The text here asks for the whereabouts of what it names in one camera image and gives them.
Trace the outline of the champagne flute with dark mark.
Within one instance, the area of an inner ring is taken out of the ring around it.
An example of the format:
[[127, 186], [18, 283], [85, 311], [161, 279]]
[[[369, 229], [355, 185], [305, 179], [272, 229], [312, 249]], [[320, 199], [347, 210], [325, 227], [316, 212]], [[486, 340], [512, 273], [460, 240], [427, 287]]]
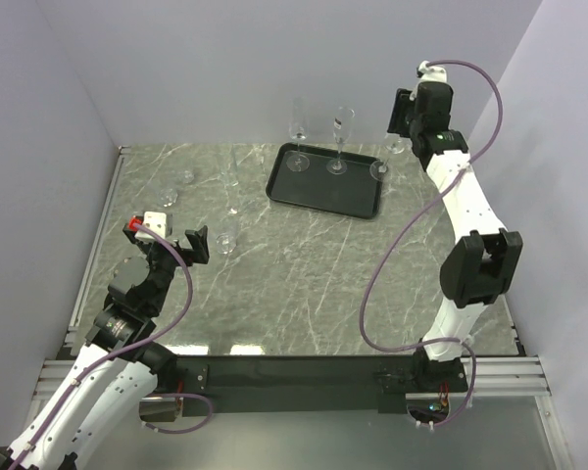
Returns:
[[342, 159], [343, 148], [353, 132], [355, 112], [348, 107], [340, 107], [333, 121], [333, 137], [336, 143], [336, 156], [327, 163], [327, 170], [335, 175], [343, 174], [347, 164]]

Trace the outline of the clear wine glass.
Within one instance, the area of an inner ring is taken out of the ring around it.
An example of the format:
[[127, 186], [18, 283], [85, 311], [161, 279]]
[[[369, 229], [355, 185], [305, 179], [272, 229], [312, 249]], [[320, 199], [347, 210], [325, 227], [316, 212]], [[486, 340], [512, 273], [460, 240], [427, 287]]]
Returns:
[[289, 137], [296, 145], [296, 148], [287, 157], [286, 164], [294, 172], [305, 171], [309, 167], [310, 162], [302, 153], [301, 144], [308, 137], [308, 115], [305, 100], [300, 97], [294, 98], [292, 102]]

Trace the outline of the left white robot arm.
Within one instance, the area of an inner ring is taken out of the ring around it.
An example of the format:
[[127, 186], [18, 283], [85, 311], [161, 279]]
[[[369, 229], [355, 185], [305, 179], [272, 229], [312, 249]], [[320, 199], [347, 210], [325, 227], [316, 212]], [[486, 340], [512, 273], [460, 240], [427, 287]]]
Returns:
[[208, 229], [186, 231], [186, 248], [168, 242], [169, 230], [142, 216], [123, 233], [140, 256], [116, 267], [70, 372], [26, 429], [0, 446], [0, 469], [82, 469], [142, 399], [152, 393], [181, 398], [177, 356], [158, 344], [154, 319], [175, 273], [208, 263]]

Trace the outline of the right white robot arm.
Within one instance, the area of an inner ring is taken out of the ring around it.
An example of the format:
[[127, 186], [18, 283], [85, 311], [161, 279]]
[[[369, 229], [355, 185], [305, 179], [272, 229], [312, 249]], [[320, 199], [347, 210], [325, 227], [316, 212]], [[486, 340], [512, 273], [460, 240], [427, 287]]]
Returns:
[[443, 384], [466, 390], [462, 343], [485, 309], [509, 291], [523, 247], [520, 234], [491, 209], [464, 137], [449, 126], [453, 95], [441, 82], [422, 82], [414, 91], [400, 88], [388, 125], [389, 133], [411, 142], [442, 196], [455, 236], [440, 267], [442, 304], [413, 355], [413, 382], [428, 392]]

